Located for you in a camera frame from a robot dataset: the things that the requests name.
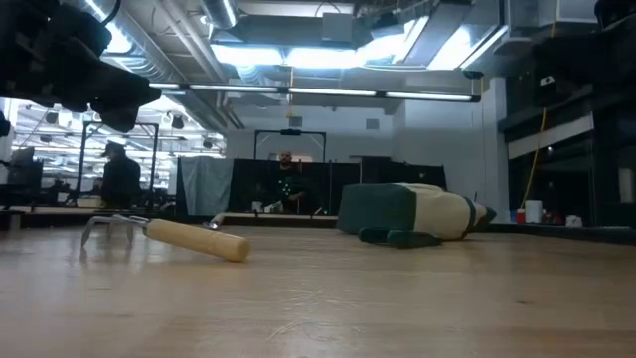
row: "workshop room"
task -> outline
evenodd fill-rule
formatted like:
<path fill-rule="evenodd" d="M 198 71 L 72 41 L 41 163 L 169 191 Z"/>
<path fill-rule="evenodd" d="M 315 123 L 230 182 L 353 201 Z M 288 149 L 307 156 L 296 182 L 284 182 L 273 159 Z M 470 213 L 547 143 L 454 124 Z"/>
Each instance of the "workshop room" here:
<path fill-rule="evenodd" d="M 0 356 L 636 357 L 636 0 L 0 0 Z"/>

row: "gray curtain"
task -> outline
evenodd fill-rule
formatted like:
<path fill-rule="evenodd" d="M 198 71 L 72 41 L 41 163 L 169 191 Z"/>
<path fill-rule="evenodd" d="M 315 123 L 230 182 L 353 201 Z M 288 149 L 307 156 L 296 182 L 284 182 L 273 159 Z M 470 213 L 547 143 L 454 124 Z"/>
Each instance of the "gray curtain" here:
<path fill-rule="evenodd" d="M 189 215 L 216 215 L 228 208 L 233 159 L 181 158 Z"/>

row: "wood grain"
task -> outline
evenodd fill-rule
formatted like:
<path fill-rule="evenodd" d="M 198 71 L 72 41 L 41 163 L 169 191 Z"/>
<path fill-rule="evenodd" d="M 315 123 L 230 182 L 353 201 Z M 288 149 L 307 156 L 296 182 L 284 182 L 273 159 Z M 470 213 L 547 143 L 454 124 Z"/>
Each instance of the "wood grain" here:
<path fill-rule="evenodd" d="M 635 357 L 636 248 L 480 234 L 400 251 L 225 227 L 245 264 L 123 230 L 0 239 L 2 357 Z"/>

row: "light fixture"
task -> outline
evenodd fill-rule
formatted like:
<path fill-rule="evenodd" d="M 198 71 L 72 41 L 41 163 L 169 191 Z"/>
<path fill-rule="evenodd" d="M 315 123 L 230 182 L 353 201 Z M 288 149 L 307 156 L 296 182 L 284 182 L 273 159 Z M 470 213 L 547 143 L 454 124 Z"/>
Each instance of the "light fixture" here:
<path fill-rule="evenodd" d="M 364 96 L 375 98 L 399 98 L 415 100 L 451 100 L 451 101 L 479 101 L 479 96 L 445 93 L 425 92 L 401 92 L 401 91 L 374 91 L 365 89 L 307 89 L 288 87 L 263 87 L 263 86 L 234 86 L 234 85 L 184 85 L 189 90 L 216 90 L 226 92 L 253 92 L 253 93 L 292 93 L 292 94 L 326 94 L 340 96 Z"/>
<path fill-rule="evenodd" d="M 508 32 L 508 25 L 504 25 L 501 27 L 501 29 L 499 29 L 495 35 L 493 35 L 490 39 L 488 39 L 488 41 L 483 44 L 482 46 L 480 46 L 477 51 L 475 51 L 472 55 L 470 55 L 470 57 L 468 59 L 466 59 L 466 61 L 463 62 L 463 64 L 461 64 L 459 67 L 462 70 L 465 70 L 466 68 L 468 68 L 470 65 L 472 65 L 472 63 L 474 63 L 477 59 L 479 59 L 482 55 L 484 55 L 484 53 L 491 47 L 493 46 L 497 40 L 499 40 L 502 36 L 504 36 L 506 33 Z"/>
<path fill-rule="evenodd" d="M 439 49 L 437 55 L 428 64 L 429 70 L 455 70 L 466 60 L 472 51 L 470 32 L 465 26 L 457 31 Z"/>
<path fill-rule="evenodd" d="M 150 86 L 158 90 L 178 90 L 180 87 L 178 84 L 150 84 Z"/>
<path fill-rule="evenodd" d="M 214 145 L 214 142 L 212 141 L 212 139 L 210 138 L 204 138 L 203 139 L 203 147 L 206 149 L 212 149 L 212 146 Z"/>
<path fill-rule="evenodd" d="M 364 64 L 355 50 L 294 48 L 286 65 L 299 69 L 350 69 Z"/>
<path fill-rule="evenodd" d="M 154 140 L 154 136 L 147 135 L 128 135 L 129 139 L 147 139 Z M 186 137 L 178 136 L 178 135 L 160 135 L 157 137 L 157 140 L 188 140 Z"/>
<path fill-rule="evenodd" d="M 44 117 L 44 121 L 48 124 L 57 124 L 58 123 L 58 113 L 57 112 L 49 112 Z"/>
<path fill-rule="evenodd" d="M 264 86 L 233 86 L 233 85 L 191 85 L 192 90 L 218 90 L 231 92 L 258 92 L 258 93 L 277 93 L 276 87 Z"/>
<path fill-rule="evenodd" d="M 117 144 L 121 144 L 121 145 L 126 145 L 128 143 L 126 138 L 122 138 L 122 137 L 116 136 L 116 135 L 108 136 L 108 141 L 109 142 L 113 142 L 113 143 L 117 143 Z"/>
<path fill-rule="evenodd" d="M 234 47 L 212 45 L 219 62 L 234 66 L 282 65 L 282 56 L 275 48 Z"/>
<path fill-rule="evenodd" d="M 421 92 L 387 92 L 387 98 L 396 99 L 427 99 L 427 100 L 448 100 L 448 101 L 471 101 L 472 95 L 463 94 L 443 94 L 443 93 L 421 93 Z"/>
<path fill-rule="evenodd" d="M 173 114 L 172 115 L 172 127 L 175 129 L 183 129 L 185 126 L 183 122 L 183 115 L 181 114 Z"/>
<path fill-rule="evenodd" d="M 294 94 L 326 94 L 326 95 L 351 95 L 351 96 L 375 96 L 374 90 L 358 90 L 358 89 L 303 89 L 289 88 L 290 93 Z"/>
<path fill-rule="evenodd" d="M 164 95 L 186 95 L 184 90 L 164 90 Z"/>
<path fill-rule="evenodd" d="M 101 10 L 101 8 L 97 6 L 97 4 L 95 4 L 93 0 L 85 0 L 85 2 L 88 6 L 90 6 L 92 11 L 97 14 L 97 16 L 99 17 L 99 21 L 102 21 L 107 17 L 106 13 L 104 13 L 103 10 Z M 110 34 L 112 35 L 112 41 L 110 41 L 110 44 L 106 48 L 107 52 L 123 54 L 132 49 L 132 43 L 128 41 L 121 30 L 119 30 L 113 22 L 108 23 L 106 25 L 106 29 L 108 29 L 108 31 L 110 31 Z"/>
<path fill-rule="evenodd" d="M 394 55 L 394 64 L 403 62 L 406 56 L 408 56 L 422 31 L 424 31 L 424 28 L 428 23 L 428 19 L 430 19 L 428 16 L 423 16 L 417 20 L 411 20 L 404 24 L 404 32 L 406 33 L 406 36 L 401 47 Z"/>

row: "man in dark shirt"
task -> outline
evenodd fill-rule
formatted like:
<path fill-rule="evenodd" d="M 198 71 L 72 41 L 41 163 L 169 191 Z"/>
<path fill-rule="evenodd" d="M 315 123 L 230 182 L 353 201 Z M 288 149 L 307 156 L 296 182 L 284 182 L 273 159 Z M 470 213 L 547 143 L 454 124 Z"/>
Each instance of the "man in dark shirt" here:
<path fill-rule="evenodd" d="M 293 165 L 291 152 L 283 151 L 279 155 L 279 164 L 270 176 L 269 191 L 275 201 L 280 201 L 286 212 L 297 212 L 299 201 L 305 197 L 303 183 L 298 169 Z"/>
<path fill-rule="evenodd" d="M 139 164 L 126 156 L 123 145 L 114 142 L 108 142 L 106 151 L 101 156 L 109 159 L 103 168 L 101 200 L 107 208 L 130 208 L 132 200 L 139 195 L 140 191 Z"/>

